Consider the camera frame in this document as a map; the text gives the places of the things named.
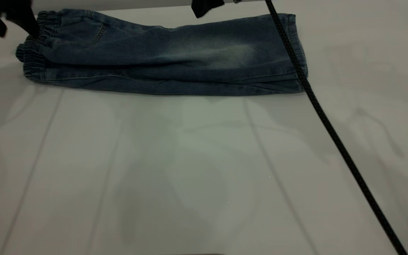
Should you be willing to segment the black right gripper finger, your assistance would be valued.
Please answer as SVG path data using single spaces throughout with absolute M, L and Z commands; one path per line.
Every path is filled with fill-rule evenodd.
M 196 18 L 201 18 L 210 10 L 225 5 L 224 0 L 193 0 L 191 8 Z

